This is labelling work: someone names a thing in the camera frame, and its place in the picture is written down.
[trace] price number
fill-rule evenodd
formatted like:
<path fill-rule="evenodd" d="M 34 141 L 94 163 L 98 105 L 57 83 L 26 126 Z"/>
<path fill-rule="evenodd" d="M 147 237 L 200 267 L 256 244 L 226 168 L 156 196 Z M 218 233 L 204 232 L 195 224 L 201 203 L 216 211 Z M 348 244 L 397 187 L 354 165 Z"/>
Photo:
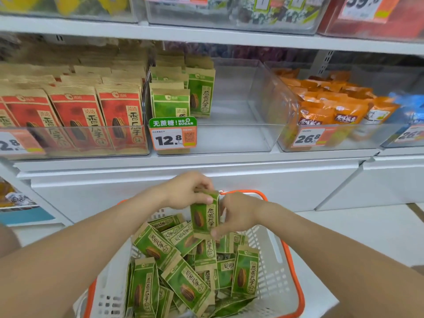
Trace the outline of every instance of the price number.
<path fill-rule="evenodd" d="M 303 128 L 297 135 L 292 147 L 315 146 L 324 132 L 325 128 Z"/>
<path fill-rule="evenodd" d="M 28 151 L 11 133 L 0 133 L 0 155 L 27 154 Z"/>
<path fill-rule="evenodd" d="M 382 0 L 347 0 L 342 12 L 341 19 L 359 21 L 373 20 Z"/>
<path fill-rule="evenodd" d="M 181 128 L 152 130 L 153 146 L 156 150 L 184 148 Z"/>
<path fill-rule="evenodd" d="M 420 139 L 424 139 L 424 126 L 411 126 L 395 142 L 413 142 Z"/>

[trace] qr code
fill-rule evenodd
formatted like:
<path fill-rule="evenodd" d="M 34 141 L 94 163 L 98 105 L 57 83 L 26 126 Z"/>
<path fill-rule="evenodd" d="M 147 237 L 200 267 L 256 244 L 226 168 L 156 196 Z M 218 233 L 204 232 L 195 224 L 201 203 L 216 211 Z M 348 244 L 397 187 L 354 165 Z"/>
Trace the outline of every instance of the qr code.
<path fill-rule="evenodd" d="M 185 133 L 184 134 L 184 141 L 186 143 L 193 143 L 195 141 L 195 134 L 192 133 Z"/>

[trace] white shopping basket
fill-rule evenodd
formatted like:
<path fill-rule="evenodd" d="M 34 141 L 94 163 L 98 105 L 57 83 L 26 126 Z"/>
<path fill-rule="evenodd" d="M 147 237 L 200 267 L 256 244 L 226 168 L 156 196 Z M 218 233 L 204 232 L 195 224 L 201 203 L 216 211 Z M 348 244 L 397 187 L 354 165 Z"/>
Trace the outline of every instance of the white shopping basket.
<path fill-rule="evenodd" d="M 242 192 L 268 200 L 256 190 L 222 192 L 221 195 Z M 152 219 L 181 212 L 190 220 L 190 210 L 161 209 Z M 297 279 L 289 246 L 271 231 L 257 225 L 244 232 L 248 243 L 259 249 L 261 263 L 258 272 L 257 298 L 241 313 L 240 318 L 297 318 L 305 308 L 305 298 Z M 80 300 L 78 318 L 123 318 L 125 313 L 125 290 L 130 256 L 137 250 L 128 240 L 114 255 L 98 278 Z"/>

